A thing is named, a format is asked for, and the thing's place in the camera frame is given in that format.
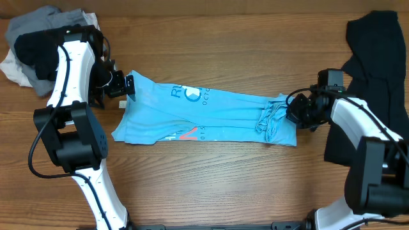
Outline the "light blue t-shirt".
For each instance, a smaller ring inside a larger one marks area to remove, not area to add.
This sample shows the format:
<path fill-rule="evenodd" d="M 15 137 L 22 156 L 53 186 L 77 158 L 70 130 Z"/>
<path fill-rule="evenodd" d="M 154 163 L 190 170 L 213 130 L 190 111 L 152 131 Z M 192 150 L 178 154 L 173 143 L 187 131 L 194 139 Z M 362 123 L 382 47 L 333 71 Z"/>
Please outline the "light blue t-shirt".
<path fill-rule="evenodd" d="M 117 142 L 262 142 L 296 146 L 296 126 L 286 118 L 289 98 L 156 83 L 131 71 L 135 98 L 112 133 Z"/>

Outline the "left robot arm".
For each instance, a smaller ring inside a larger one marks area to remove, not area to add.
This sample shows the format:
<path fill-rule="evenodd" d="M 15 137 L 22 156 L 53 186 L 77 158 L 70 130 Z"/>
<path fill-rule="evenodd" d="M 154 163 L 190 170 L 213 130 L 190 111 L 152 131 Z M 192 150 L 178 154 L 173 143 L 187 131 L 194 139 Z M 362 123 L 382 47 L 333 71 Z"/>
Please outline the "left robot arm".
<path fill-rule="evenodd" d="M 95 217 L 96 229 L 135 229 L 110 179 L 107 136 L 93 114 L 103 99 L 135 96 L 134 78 L 124 75 L 111 59 L 108 39 L 95 26 L 68 26 L 29 33 L 46 56 L 58 61 L 54 90 L 43 109 L 35 110 L 38 135 L 29 151 L 30 171 L 36 144 L 42 141 L 52 163 L 80 187 Z"/>

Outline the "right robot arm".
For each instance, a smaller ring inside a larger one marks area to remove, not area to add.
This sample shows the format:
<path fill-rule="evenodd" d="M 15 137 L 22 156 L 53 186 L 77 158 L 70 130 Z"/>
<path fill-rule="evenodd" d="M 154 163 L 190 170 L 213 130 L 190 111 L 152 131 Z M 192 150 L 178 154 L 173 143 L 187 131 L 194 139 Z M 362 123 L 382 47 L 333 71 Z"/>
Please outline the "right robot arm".
<path fill-rule="evenodd" d="M 408 214 L 408 141 L 385 126 L 365 100 L 346 93 L 343 72 L 318 72 L 317 84 L 291 92 L 286 117 L 298 129 L 315 131 L 328 123 L 338 126 L 353 144 L 344 195 L 331 205 L 312 210 L 301 222 L 279 222 L 283 229 L 359 229 L 370 222 L 397 226 Z"/>

